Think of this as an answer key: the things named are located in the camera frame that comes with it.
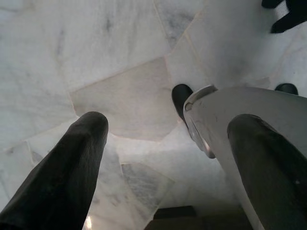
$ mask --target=white marble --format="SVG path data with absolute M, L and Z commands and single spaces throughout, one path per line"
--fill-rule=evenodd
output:
M 307 47 L 307 23 L 303 23 L 299 26 L 299 31 L 295 36 L 293 43 L 287 50 L 287 54 L 299 51 Z
M 166 56 L 166 64 L 173 87 L 186 84 L 196 91 L 211 84 L 185 36 L 178 41 L 172 53 Z
M 0 149 L 74 117 L 37 23 L 26 10 L 0 26 Z
M 239 201 L 235 198 L 230 201 L 219 199 L 207 192 L 198 190 L 191 184 L 176 182 L 164 197 L 159 208 L 193 206 L 198 216 L 236 212 L 240 209 Z
M 185 206 L 187 203 L 189 192 L 189 185 L 182 182 L 176 182 L 163 198 L 161 204 L 159 205 L 159 208 Z
M 61 125 L 40 133 L 34 137 L 27 139 L 31 151 L 32 161 L 37 165 L 47 154 L 55 147 L 58 141 L 66 133 L 69 126 L 75 122 L 78 117 L 70 119 Z
M 0 183 L 9 199 L 13 197 L 33 168 L 26 142 L 0 154 Z
M 209 0 L 187 29 L 206 76 L 217 88 L 235 85 L 269 85 L 298 28 L 270 34 L 282 9 L 267 10 L 258 0 Z
M 31 0 L 0 0 L 0 25 L 11 20 L 21 10 L 29 7 Z
M 103 113 L 112 134 L 161 140 L 177 124 L 163 58 L 73 92 L 77 115 Z
M 121 163 L 141 163 L 173 181 L 237 207 L 238 201 L 219 162 L 209 159 L 191 140 L 180 123 L 161 142 L 121 139 L 117 141 Z
M 196 13 L 204 7 L 204 0 L 155 0 L 155 4 L 168 42 L 174 48 Z
M 170 50 L 152 0 L 40 0 L 35 7 L 70 91 Z
M 109 134 L 89 216 L 114 230 L 134 230 L 125 181 L 116 153 L 114 136 Z
M 163 197 L 174 182 L 139 163 L 122 164 L 121 167 L 127 183 L 135 229 L 143 230 L 152 220 Z
M 9 11 L 18 11 L 27 3 L 29 3 L 29 0 L 0 0 L 0 8 Z
M 4 183 L 2 179 L 0 178 L 0 212 L 4 209 L 4 207 L 8 204 L 9 202 L 9 196 L 5 190 Z
M 284 56 L 281 66 L 270 78 L 271 88 L 280 83 L 294 84 L 300 96 L 307 97 L 307 46 Z

